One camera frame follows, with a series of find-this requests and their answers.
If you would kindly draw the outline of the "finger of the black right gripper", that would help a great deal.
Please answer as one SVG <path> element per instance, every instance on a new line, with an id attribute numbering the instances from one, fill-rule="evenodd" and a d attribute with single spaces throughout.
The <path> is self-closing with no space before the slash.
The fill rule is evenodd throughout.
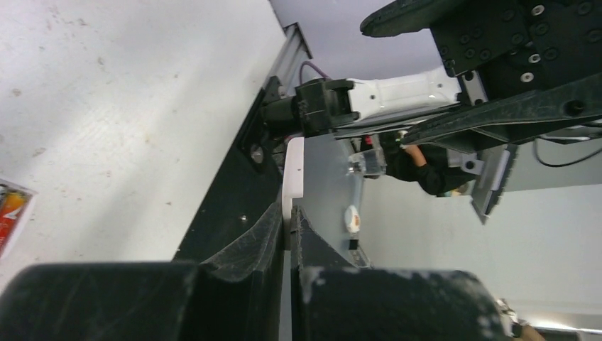
<path id="1" fill-rule="evenodd" d="M 549 90 L 442 114 L 423 121 L 401 138 L 403 145 L 432 144 L 474 153 L 533 138 L 601 118 L 601 74 Z"/>
<path id="2" fill-rule="evenodd" d="M 360 24 L 363 36 L 395 37 L 429 28 L 467 0 L 397 0 L 368 15 Z"/>

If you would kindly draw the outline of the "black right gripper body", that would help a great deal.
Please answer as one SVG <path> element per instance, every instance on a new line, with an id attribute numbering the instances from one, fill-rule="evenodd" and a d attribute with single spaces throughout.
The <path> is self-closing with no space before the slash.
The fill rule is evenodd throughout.
<path id="1" fill-rule="evenodd" d="M 448 75 L 489 100 L 601 72 L 600 1 L 465 1 L 430 27 Z"/>

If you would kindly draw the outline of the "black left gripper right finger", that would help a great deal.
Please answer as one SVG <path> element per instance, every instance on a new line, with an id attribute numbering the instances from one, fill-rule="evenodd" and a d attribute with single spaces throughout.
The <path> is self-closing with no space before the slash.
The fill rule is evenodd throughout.
<path id="1" fill-rule="evenodd" d="M 294 340 L 506 340 L 501 316 L 472 273 L 359 268 L 292 209 Z"/>

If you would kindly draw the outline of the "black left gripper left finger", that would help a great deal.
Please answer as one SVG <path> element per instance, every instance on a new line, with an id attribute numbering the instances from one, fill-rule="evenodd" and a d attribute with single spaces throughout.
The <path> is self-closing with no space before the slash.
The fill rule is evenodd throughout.
<path id="1" fill-rule="evenodd" d="M 282 210 L 202 262 L 38 264 L 1 295 L 2 340 L 276 340 Z"/>

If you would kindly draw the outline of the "red orange battery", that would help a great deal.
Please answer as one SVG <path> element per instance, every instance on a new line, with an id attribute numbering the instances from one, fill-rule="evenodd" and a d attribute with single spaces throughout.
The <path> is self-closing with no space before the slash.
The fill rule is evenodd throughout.
<path id="1" fill-rule="evenodd" d="M 28 202 L 28 196 L 18 191 L 8 191 L 1 196 L 1 246 L 3 247 Z"/>

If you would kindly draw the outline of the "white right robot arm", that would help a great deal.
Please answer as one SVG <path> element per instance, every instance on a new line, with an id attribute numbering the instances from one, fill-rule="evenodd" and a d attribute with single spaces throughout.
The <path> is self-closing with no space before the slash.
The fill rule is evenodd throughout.
<path id="1" fill-rule="evenodd" d="M 266 131 L 400 128 L 403 144 L 474 153 L 558 139 L 601 119 L 600 1 L 394 1 L 360 26 L 371 38 L 423 29 L 440 67 L 386 80 L 310 80 L 291 96 L 266 97 Z"/>

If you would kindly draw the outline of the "white battery cover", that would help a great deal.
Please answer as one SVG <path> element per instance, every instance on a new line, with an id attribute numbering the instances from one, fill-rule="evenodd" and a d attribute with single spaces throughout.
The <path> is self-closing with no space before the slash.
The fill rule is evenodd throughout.
<path id="1" fill-rule="evenodd" d="M 290 251 L 293 200 L 304 196 L 305 138 L 292 138 L 286 150 L 283 170 L 281 204 L 283 214 L 284 249 Z"/>

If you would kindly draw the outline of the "white remote control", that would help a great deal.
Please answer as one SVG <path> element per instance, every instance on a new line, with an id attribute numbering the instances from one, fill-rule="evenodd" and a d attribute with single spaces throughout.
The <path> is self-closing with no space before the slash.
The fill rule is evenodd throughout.
<path id="1" fill-rule="evenodd" d="M 1 260 L 15 247 L 33 214 L 38 192 L 1 178 Z"/>

